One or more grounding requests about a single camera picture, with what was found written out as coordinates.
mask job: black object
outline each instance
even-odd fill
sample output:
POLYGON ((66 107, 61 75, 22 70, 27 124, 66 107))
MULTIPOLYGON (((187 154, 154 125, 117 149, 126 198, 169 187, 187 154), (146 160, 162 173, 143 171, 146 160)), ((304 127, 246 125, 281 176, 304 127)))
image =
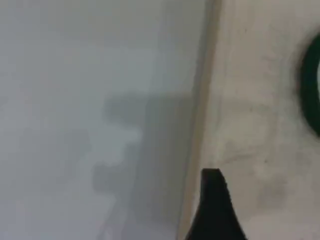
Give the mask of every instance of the black object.
POLYGON ((200 203, 185 240, 247 240, 219 169, 203 169, 200 203))
POLYGON ((299 94, 302 113, 318 137, 320 137, 319 62, 320 35, 317 35, 306 50, 302 60, 299 73, 299 94))

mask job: white wall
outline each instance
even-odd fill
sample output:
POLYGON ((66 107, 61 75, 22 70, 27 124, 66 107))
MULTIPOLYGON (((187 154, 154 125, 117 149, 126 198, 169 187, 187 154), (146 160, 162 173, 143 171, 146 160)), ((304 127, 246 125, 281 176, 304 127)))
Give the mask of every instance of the white wall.
POLYGON ((204 0, 0 2, 0 239, 171 240, 204 0))

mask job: dark green ring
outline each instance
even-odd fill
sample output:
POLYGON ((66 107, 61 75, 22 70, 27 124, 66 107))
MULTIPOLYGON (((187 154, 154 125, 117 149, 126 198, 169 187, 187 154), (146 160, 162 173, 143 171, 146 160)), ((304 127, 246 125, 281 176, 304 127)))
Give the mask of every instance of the dark green ring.
POLYGON ((320 137, 319 62, 320 34, 313 39, 306 50, 299 74, 299 94, 302 113, 318 137, 320 137))

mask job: stain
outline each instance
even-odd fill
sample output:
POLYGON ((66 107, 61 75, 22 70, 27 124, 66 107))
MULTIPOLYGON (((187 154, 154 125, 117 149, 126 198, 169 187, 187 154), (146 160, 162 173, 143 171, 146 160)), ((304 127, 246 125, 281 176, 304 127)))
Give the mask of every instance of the stain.
POLYGON ((283 176, 273 176, 267 181, 260 181, 257 195, 257 207, 264 211, 279 210, 285 206, 286 178, 283 176))

